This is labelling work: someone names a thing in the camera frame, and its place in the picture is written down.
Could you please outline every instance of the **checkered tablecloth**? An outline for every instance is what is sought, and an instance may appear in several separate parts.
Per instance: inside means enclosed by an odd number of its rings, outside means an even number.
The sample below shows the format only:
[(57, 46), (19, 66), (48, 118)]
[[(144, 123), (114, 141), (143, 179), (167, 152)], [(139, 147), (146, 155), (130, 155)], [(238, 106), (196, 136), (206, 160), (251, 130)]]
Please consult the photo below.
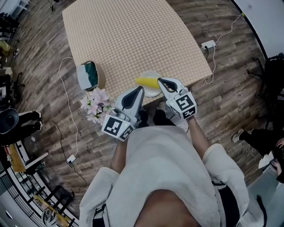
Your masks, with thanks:
[[(144, 71), (185, 86), (212, 74), (190, 31), (165, 0), (77, 0), (63, 11), (76, 65), (98, 63), (116, 98)], [(144, 97), (147, 104), (159, 96)]]

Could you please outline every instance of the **wooden floor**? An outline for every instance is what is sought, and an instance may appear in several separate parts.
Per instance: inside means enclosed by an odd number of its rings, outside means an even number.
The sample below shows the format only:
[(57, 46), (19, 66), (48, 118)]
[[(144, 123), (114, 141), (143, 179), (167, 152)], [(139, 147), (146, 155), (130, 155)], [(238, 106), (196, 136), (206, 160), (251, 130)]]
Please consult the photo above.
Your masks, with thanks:
[[(65, 0), (56, 5), (52, 15), (48, 1), (33, 0), (37, 6), (20, 17), (21, 26), (12, 42), (20, 49), (20, 54), (12, 63), (14, 73), (23, 72), (21, 82), (23, 101), (17, 107), (19, 112), (37, 110), (42, 112), (43, 129), (36, 134), (36, 142), (25, 140), (30, 153), (49, 152), (45, 158), (44, 173), (51, 187), (62, 184), (67, 190), (75, 192), (71, 210), (79, 214), (79, 203), (87, 188), (85, 182), (70, 168), (64, 159), (60, 147), (60, 133), (52, 121), (58, 123), (63, 133), (63, 149), (66, 157), (76, 152), (76, 129), (71, 122), (67, 97), (58, 77), (60, 62), (65, 57), (72, 57), (68, 45), (62, 10), (72, 0)], [(198, 45), (208, 40), (217, 40), (228, 32), (231, 23), (239, 14), (230, 0), (168, 0), (169, 4), (186, 24)], [(213, 49), (209, 50), (208, 63), (213, 70)], [(255, 36), (243, 18), (234, 26), (233, 32), (223, 36), (216, 46), (216, 69), (214, 81), (207, 85), (199, 81), (192, 86), (193, 95), (198, 103), (198, 121), (212, 143), (221, 143), (228, 154), (238, 161), (246, 153), (246, 143), (233, 144), (231, 137), (239, 128), (261, 128), (262, 122), (257, 115), (265, 112), (261, 100), (255, 97), (260, 87), (259, 79), (247, 75), (247, 69), (256, 69), (253, 57), (262, 58)], [(75, 71), (73, 60), (64, 61), (61, 75), (65, 81), (71, 100), (71, 110), (79, 128), (79, 153), (76, 156), (75, 169), (89, 185), (102, 166), (108, 166), (115, 148), (115, 141), (110, 136), (100, 133), (100, 128), (89, 122), (80, 109), (83, 97)], [(249, 184), (256, 179), (260, 155), (247, 154), (238, 165), (245, 173)]]

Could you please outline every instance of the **white plate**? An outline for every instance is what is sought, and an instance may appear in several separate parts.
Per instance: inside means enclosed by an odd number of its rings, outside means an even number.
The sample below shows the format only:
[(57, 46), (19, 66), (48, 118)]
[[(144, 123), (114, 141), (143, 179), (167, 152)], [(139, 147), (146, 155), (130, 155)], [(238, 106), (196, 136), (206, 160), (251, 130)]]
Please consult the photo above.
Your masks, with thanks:
[[(161, 77), (161, 75), (157, 72), (154, 71), (146, 71), (146, 72), (142, 72), (140, 77), (142, 78), (159, 78)], [(145, 96), (147, 97), (155, 97), (158, 94), (161, 93), (161, 89), (157, 89), (157, 88), (152, 88), (152, 87), (148, 87), (145, 85), (142, 85), (142, 87), (144, 87), (144, 91), (145, 91)]]

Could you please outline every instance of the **bouquet of flowers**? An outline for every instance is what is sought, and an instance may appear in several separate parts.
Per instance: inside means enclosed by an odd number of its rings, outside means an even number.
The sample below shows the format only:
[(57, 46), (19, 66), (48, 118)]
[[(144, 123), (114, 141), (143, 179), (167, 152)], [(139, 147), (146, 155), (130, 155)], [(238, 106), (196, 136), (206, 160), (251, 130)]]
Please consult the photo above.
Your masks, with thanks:
[(103, 125), (107, 112), (111, 111), (114, 102), (107, 96), (105, 89), (95, 88), (87, 92), (85, 97), (80, 100), (81, 109), (86, 110), (88, 121)]

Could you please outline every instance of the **white shirt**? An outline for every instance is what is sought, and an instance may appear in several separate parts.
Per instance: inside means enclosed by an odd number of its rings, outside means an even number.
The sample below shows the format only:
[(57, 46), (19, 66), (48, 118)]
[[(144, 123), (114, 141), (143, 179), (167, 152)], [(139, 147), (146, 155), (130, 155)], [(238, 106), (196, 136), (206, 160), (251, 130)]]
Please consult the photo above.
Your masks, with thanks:
[(249, 203), (244, 174), (220, 144), (199, 157), (192, 142), (176, 126), (151, 126), (129, 137), (121, 174), (101, 168), (80, 204), (80, 226), (92, 226), (95, 208), (106, 201), (111, 227), (132, 227), (149, 195), (173, 191), (202, 227), (221, 226), (211, 180), (226, 183), (236, 197), (240, 216)]

